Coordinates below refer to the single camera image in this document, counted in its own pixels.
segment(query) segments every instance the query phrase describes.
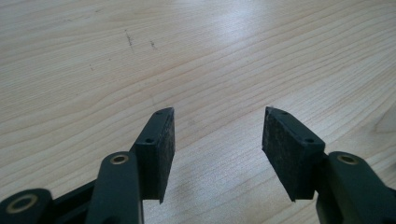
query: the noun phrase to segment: light wood surface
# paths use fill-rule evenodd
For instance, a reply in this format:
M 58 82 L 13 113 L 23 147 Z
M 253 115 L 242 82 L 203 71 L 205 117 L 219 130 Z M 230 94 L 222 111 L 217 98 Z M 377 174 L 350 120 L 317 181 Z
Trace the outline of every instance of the light wood surface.
M 93 180 L 151 113 L 176 110 L 164 203 L 147 223 L 318 223 L 261 151 L 289 111 L 396 188 L 396 2 L 4 0 L 0 198 Z

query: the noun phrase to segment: wooden table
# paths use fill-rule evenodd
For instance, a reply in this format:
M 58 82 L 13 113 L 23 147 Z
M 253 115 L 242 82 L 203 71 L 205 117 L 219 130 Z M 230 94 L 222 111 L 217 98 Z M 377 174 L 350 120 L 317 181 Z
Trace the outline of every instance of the wooden table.
M 168 106 L 177 152 L 147 223 L 318 223 L 261 150 L 268 105 L 396 188 L 394 1 L 5 0 L 0 50 L 2 200 L 95 179 Z

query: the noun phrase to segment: wood grain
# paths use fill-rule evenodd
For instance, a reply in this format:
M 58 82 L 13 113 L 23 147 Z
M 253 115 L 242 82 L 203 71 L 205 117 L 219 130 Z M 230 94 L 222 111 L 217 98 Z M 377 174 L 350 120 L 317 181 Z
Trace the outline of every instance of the wood grain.
M 261 151 L 264 108 L 396 188 L 395 43 L 390 0 L 2 1 L 0 198 L 94 179 L 173 106 L 177 153 L 147 223 L 318 223 Z

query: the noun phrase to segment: dark mark on wood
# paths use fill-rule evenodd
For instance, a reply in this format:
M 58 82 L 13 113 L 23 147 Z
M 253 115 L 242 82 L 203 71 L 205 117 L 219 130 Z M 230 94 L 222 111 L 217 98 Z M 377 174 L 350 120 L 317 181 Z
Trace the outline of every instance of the dark mark on wood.
M 154 41 L 150 40 L 149 43 L 151 44 L 151 47 L 155 50 L 157 50 L 157 48 L 155 47 Z
M 133 40 L 132 40 L 132 38 L 129 36 L 127 30 L 125 30 L 125 34 L 126 34 L 126 38 L 128 39 L 129 47 L 131 47 L 131 50 L 134 50 L 134 49 L 132 48 L 132 41 L 133 41 Z

